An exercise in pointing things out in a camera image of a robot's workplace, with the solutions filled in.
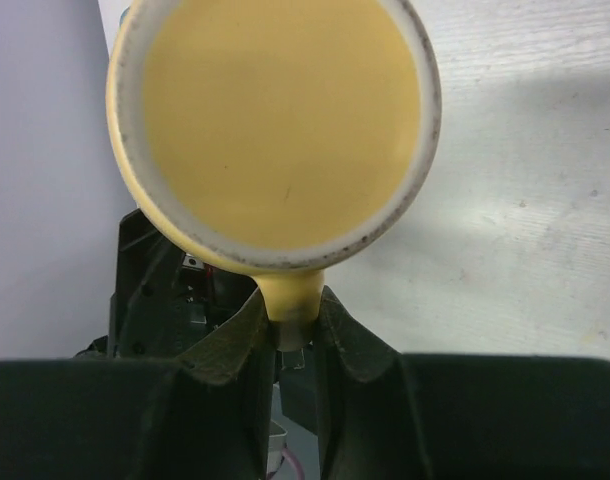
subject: mug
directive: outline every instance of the mug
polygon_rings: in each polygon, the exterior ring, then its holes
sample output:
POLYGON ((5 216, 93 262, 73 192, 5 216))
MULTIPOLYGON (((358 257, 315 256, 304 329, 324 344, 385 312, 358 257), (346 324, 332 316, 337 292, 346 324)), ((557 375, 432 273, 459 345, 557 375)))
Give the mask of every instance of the mug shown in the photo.
MULTIPOLYGON (((145 66, 165 22, 188 1, 199 0, 136 0, 119 31, 110 59, 106 94, 109 133, 119 169, 143 213, 173 243, 217 268, 251 276, 265 300, 276 347, 281 351, 299 349, 310 341, 313 324, 319 315, 323 270, 358 253, 390 228, 414 200, 428 174, 437 148, 441 119, 440 83, 434 53, 408 0, 369 0, 386 12, 415 69, 418 125, 416 131, 409 132, 410 136, 415 135, 415 141, 411 154, 405 157, 401 179, 385 200, 373 207, 374 212, 334 238, 296 248, 259 247, 217 231, 200 214, 190 211, 179 200, 179 191, 170 185, 162 173, 164 169, 153 158, 152 137, 148 137, 144 119, 145 66)), ((253 6, 255 1, 245 3, 253 6)), ((334 0, 329 0, 328 4, 333 5, 334 0)), ((232 142, 236 142, 236 132, 232 135, 232 142)), ((378 172, 381 159, 363 161, 370 163, 371 171, 378 172)), ((322 170, 313 172, 319 175, 316 178, 325 177, 326 165, 329 164, 323 162, 312 167, 322 170)), ((188 175, 200 175, 200 171, 193 171, 191 164, 188 168, 192 170, 188 175)), ((298 175, 294 178, 298 187, 298 175)), ((352 182, 350 173, 347 182, 352 182)), ((287 202, 292 185, 280 187, 286 191, 284 200, 287 202)), ((311 218, 311 228, 316 229, 316 215, 311 218)))

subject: mug handle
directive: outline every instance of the mug handle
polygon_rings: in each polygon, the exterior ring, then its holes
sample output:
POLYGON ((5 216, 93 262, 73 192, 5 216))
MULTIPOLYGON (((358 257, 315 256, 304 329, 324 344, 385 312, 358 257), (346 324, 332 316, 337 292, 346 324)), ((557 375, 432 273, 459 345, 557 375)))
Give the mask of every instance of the mug handle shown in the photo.
POLYGON ((276 348, 291 352, 307 345, 321 306, 323 270, 261 274, 252 278, 263 294, 276 348))

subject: table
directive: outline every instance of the table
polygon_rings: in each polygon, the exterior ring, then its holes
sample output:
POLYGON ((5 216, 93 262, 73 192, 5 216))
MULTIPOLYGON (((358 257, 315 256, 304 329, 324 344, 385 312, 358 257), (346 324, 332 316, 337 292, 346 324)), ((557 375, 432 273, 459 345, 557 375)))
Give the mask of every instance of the table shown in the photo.
POLYGON ((610 0, 417 0, 443 88, 403 219, 330 269, 395 348, 610 358, 610 0))

